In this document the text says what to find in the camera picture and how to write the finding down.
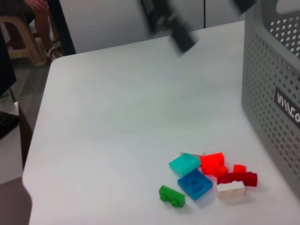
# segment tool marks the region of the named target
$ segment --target dark red lego brick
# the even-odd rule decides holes
[[[231,172],[217,177],[217,184],[226,184],[233,181],[243,181],[245,186],[257,186],[257,174],[253,172]]]

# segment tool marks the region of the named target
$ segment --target white table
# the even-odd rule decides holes
[[[241,107],[243,33],[199,30],[182,57],[164,37],[56,60],[23,176],[30,224],[298,225],[300,203]],[[168,163],[197,150],[247,165],[258,187],[239,203],[215,186],[183,209],[162,203],[162,184],[183,192]]]

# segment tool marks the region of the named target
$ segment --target green lego brick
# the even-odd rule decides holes
[[[170,202],[172,206],[182,208],[186,203],[186,199],[182,193],[179,193],[165,185],[159,190],[160,199],[163,202]]]

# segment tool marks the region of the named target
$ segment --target basket label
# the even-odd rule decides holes
[[[279,87],[275,89],[274,102],[300,128],[300,108]]]

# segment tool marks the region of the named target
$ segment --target chair leg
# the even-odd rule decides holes
[[[46,63],[46,56],[37,47],[37,44],[29,31],[28,27],[23,23],[21,19],[15,16],[2,16],[1,20],[5,22],[12,23],[18,29],[26,48],[30,49],[30,53],[33,58],[33,63],[36,66],[41,66]]]

